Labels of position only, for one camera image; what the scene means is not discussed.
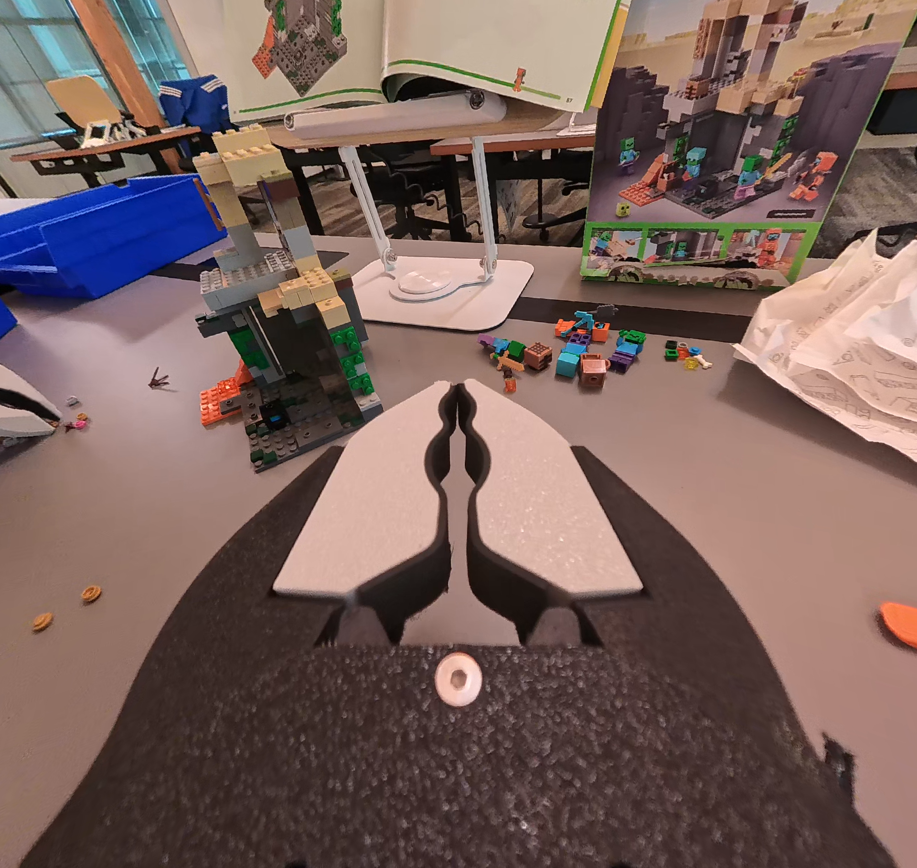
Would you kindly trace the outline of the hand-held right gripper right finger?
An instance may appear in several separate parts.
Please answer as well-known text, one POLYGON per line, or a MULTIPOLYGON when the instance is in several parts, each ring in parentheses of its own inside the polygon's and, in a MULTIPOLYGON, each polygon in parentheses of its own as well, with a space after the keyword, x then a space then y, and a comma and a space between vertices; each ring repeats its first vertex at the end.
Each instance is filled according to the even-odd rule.
POLYGON ((483 549, 574 600, 632 595, 643 584, 567 440, 476 380, 460 425, 483 549))

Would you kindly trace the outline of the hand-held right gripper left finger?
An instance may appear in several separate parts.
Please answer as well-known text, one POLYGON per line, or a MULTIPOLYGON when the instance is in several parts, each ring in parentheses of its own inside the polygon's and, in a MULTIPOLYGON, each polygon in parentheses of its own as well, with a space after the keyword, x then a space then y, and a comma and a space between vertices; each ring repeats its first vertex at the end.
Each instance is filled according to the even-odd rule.
POLYGON ((440 484, 450 468, 452 389, 437 381, 352 436, 273 583, 276 593, 354 598, 434 546, 445 522, 440 484))

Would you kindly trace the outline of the grey brick castle model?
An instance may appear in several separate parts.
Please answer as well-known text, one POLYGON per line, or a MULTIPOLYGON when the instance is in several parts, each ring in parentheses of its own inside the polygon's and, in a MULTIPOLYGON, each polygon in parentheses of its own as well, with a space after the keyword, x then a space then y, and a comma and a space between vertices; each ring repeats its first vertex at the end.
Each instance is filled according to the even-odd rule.
POLYGON ((234 379, 201 393, 202 424, 240 414, 261 473, 361 427, 383 405, 352 279, 323 267, 292 173, 245 188, 198 179, 231 245, 200 276, 208 312, 196 324, 204 337, 227 334, 239 356, 234 379))

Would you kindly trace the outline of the tan brick plate assembly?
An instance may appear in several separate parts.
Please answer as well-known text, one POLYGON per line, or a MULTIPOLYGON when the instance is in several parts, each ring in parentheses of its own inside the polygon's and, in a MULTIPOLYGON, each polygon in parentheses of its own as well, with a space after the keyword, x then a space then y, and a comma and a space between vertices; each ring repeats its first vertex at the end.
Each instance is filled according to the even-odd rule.
POLYGON ((192 159, 202 182, 212 187, 231 181, 236 188, 254 186, 264 177, 276 177, 288 171, 281 151, 270 143, 267 130, 258 123, 242 129, 212 134, 215 153, 203 153, 192 159))

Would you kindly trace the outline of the instruction booklet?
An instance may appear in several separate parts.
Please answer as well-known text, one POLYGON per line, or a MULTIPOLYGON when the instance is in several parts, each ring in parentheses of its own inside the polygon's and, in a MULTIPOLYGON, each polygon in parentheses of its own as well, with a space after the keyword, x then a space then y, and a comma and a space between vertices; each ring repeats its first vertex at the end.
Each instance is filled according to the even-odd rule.
POLYGON ((425 78, 601 105, 631 0, 223 0, 235 120, 409 96, 425 78))

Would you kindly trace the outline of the wooden desk with black legs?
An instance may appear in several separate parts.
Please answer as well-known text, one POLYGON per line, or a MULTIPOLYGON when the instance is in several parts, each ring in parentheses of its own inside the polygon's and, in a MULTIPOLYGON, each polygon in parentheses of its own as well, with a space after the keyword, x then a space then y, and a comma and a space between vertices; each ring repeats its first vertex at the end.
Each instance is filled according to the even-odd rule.
POLYGON ((123 155, 149 156, 154 175, 180 174, 178 157, 167 160, 163 152, 179 148, 179 142, 199 138, 199 127, 170 127, 153 135, 121 141, 109 141, 85 148, 53 148, 11 156, 14 163, 28 163, 45 177, 79 175, 92 189, 101 186, 98 176, 124 167, 123 155))
MULTIPOLYGON (((579 135, 562 135, 558 130, 543 129, 531 133, 504 134, 485 138, 490 204, 496 207, 496 183, 500 180, 563 180, 564 192, 588 190, 595 127, 586 127, 579 135)), ((446 172, 446 203, 450 239, 465 242, 470 237, 464 224, 464 209, 459 190, 458 155, 470 155, 471 140, 447 138, 430 145, 430 154, 440 157, 446 172)))

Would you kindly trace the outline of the pile of colourful toy figures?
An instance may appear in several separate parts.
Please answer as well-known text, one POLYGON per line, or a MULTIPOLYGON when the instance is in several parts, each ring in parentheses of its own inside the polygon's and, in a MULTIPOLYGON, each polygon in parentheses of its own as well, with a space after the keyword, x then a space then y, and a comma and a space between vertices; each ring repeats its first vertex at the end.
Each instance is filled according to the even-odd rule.
POLYGON ((650 309, 614 304, 521 299, 511 317, 554 321, 554 339, 528 342, 493 332, 477 342, 501 370, 506 393, 517 389, 514 378, 553 370, 561 380, 575 380, 582 390, 599 391, 614 374, 625 375, 645 353, 688 370, 708 369, 704 344, 731 341, 736 324, 709 312, 650 309))

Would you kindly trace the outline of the white book stand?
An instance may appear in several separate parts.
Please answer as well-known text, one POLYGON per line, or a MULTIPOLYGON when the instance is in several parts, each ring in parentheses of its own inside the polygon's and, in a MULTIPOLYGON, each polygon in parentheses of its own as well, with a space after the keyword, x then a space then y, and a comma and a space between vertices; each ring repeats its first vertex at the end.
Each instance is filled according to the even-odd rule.
POLYGON ((557 111, 481 90, 393 104, 290 111, 284 130, 270 131, 282 148, 337 148, 371 230, 378 260, 353 277, 367 322, 481 332, 501 324, 533 275, 519 260, 498 262, 483 141, 549 124, 557 111), (397 255, 384 231, 358 148, 460 137, 472 141, 483 254, 476 257, 397 255))

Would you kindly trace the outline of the black office chair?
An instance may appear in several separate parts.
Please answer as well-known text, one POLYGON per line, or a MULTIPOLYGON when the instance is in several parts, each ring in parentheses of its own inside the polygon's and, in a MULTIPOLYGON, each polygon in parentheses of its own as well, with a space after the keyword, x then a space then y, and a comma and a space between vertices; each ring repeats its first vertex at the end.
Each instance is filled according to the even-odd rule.
POLYGON ((390 239, 429 240, 432 231, 446 230, 453 241, 471 240, 453 157, 419 161, 410 157, 393 164, 379 162, 368 151, 363 155, 363 170, 374 203, 379 209, 383 205, 395 209, 395 224, 385 230, 390 239), (448 218, 424 218, 416 213, 421 206, 444 209, 448 218))

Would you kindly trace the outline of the blue jacket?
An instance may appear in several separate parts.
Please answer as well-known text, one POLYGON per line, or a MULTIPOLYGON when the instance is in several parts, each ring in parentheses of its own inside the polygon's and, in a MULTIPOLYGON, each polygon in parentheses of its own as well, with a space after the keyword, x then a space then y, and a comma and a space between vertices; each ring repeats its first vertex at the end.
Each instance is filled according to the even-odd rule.
POLYGON ((208 134, 233 128, 227 88, 215 75, 161 83, 159 101, 172 127, 198 126, 208 134))

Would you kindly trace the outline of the crumpled white paper bags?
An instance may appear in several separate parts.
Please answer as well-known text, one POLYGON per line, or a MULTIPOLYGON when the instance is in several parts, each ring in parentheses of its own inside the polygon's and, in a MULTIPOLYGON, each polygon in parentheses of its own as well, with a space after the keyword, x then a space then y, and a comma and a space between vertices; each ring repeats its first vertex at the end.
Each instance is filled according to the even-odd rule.
POLYGON ((916 243, 877 231, 758 305, 736 357, 872 443, 916 460, 916 243))

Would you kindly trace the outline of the wooden pillar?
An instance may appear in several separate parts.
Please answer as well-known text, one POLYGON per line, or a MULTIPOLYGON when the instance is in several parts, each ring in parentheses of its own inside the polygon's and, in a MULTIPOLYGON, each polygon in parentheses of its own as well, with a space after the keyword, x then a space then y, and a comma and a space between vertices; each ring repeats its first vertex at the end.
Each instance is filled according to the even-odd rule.
POLYGON ((166 127, 161 83, 189 73, 156 0, 69 0, 103 72, 144 127, 166 127))

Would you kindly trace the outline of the orange brick separator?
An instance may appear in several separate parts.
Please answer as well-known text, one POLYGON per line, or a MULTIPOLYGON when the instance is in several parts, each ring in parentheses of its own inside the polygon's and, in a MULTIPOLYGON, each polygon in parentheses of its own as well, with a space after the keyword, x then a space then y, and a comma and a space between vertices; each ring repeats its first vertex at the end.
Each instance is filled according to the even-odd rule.
POLYGON ((879 619, 885 630, 898 642, 917 647, 917 610, 915 606, 886 601, 879 605, 879 619))

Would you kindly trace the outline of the green toy set box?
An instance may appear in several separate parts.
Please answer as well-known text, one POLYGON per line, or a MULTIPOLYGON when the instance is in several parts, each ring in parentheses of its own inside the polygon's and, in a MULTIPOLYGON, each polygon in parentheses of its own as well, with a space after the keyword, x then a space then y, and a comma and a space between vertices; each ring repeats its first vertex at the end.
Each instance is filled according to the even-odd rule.
POLYGON ((632 0, 598 115, 586 280, 798 277, 916 0, 632 0))

